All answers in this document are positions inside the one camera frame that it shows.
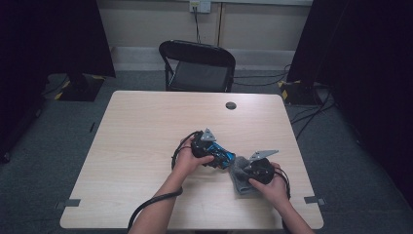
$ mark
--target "human hand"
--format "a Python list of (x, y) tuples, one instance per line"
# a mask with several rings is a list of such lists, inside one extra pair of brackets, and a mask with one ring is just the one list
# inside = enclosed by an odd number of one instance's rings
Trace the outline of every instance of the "human hand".
[(212, 155), (197, 158), (192, 154), (191, 142), (193, 139), (194, 137), (192, 136), (182, 144), (176, 159), (175, 167), (173, 168), (173, 172), (178, 172), (185, 177), (194, 172), (198, 166), (213, 160)]
[[(281, 167), (278, 163), (271, 162), (276, 172), (281, 173)], [(263, 184), (253, 178), (250, 178), (249, 183), (260, 191), (264, 197), (274, 206), (279, 209), (282, 205), (288, 204), (288, 197), (286, 195), (286, 187), (284, 180), (277, 174), (274, 174), (273, 180), (268, 184)]]

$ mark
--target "wall outlet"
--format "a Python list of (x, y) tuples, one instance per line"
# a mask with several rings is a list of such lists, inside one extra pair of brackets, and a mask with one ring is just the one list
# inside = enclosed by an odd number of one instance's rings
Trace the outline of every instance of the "wall outlet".
[(189, 1), (189, 12), (194, 12), (194, 8), (197, 13), (210, 13), (210, 1)]

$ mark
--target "chair seat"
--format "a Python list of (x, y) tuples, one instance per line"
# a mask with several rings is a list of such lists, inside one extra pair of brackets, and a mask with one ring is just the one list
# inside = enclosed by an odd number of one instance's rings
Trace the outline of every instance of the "chair seat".
[(169, 87), (176, 91), (223, 93), (230, 72), (227, 67), (180, 61)]

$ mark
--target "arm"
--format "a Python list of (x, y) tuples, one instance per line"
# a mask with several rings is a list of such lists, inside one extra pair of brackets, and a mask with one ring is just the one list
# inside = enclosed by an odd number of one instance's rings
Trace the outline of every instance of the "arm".
[[(280, 168), (280, 165), (277, 163), (271, 164), (276, 170)], [(285, 183), (281, 177), (275, 175), (269, 184), (260, 183), (252, 178), (249, 182), (258, 189), (280, 213), (282, 220), (291, 233), (314, 233), (303, 217), (295, 211), (289, 202), (286, 196)]]
[[(175, 167), (154, 197), (179, 190), (185, 178), (198, 166), (213, 160), (213, 156), (194, 157), (190, 148), (191, 140), (188, 139), (182, 145)], [(168, 198), (143, 209), (129, 233), (166, 233), (175, 201), (176, 197)]]

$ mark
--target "wooden table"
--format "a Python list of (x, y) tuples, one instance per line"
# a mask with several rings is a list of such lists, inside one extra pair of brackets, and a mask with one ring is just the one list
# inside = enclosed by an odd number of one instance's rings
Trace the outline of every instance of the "wooden table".
[[(230, 110), (232, 101), (237, 108)], [(323, 220), (282, 99), (275, 95), (118, 91), (111, 98), (70, 199), (63, 228), (127, 228), (133, 211), (170, 173), (173, 151), (194, 131), (210, 128), (239, 156), (278, 149), (269, 157), (289, 176), (291, 203), (313, 229)], [(238, 195), (227, 170), (199, 167), (183, 184), (169, 229), (282, 229), (261, 196)]]

